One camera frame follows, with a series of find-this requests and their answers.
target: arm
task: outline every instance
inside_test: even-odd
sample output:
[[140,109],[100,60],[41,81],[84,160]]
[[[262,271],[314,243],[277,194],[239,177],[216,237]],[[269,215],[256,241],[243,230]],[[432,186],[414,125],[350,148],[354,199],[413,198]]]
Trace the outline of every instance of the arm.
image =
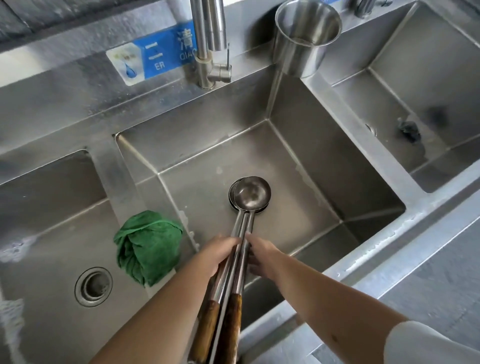
[[254,235],[252,273],[275,282],[319,338],[347,364],[384,362],[390,331],[408,319],[378,300],[280,252]]
[[214,237],[99,351],[90,364],[180,362],[218,264],[238,238]]

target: faucet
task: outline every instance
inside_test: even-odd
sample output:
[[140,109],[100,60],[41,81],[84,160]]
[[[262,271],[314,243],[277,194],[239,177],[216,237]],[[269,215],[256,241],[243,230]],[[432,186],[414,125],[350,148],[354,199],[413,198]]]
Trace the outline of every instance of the faucet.
[[[225,13],[223,0],[190,0],[192,6],[193,27],[197,39],[195,61],[198,84],[210,89],[216,81],[230,82],[230,47],[225,32]],[[227,49],[227,64],[213,62],[212,51]]]
[[361,19],[367,18],[375,5],[390,6],[393,0],[357,0],[355,4],[355,15]]

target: hand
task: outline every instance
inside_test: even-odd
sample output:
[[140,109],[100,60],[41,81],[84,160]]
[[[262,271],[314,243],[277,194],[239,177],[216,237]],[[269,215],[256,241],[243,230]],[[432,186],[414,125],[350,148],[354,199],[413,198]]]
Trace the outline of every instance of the hand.
[[211,277],[218,270],[218,265],[230,254],[232,248],[239,243],[240,238],[218,234],[203,246],[198,257],[203,259],[208,265],[211,265]]
[[249,232],[245,234],[245,238],[252,245],[248,260],[250,272],[256,276],[266,277],[275,281],[275,259],[283,253],[268,240],[259,238]]

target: person's left hand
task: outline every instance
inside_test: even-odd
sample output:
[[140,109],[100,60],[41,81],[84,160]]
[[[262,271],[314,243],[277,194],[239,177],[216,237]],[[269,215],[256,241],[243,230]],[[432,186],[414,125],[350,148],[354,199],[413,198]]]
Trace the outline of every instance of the person's left hand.
[[232,248],[240,242],[240,238],[218,234],[203,246],[198,256],[212,266],[211,276],[216,273],[218,265],[230,254]]

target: forearm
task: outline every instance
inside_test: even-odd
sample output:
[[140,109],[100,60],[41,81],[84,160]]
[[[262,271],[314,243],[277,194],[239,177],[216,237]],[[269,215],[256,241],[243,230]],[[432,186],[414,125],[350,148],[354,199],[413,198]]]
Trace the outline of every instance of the forearm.
[[177,364],[185,352],[211,274],[211,264],[195,256],[91,363]]
[[275,254],[276,285],[320,339],[345,363],[383,363],[386,337],[407,318],[292,257]]

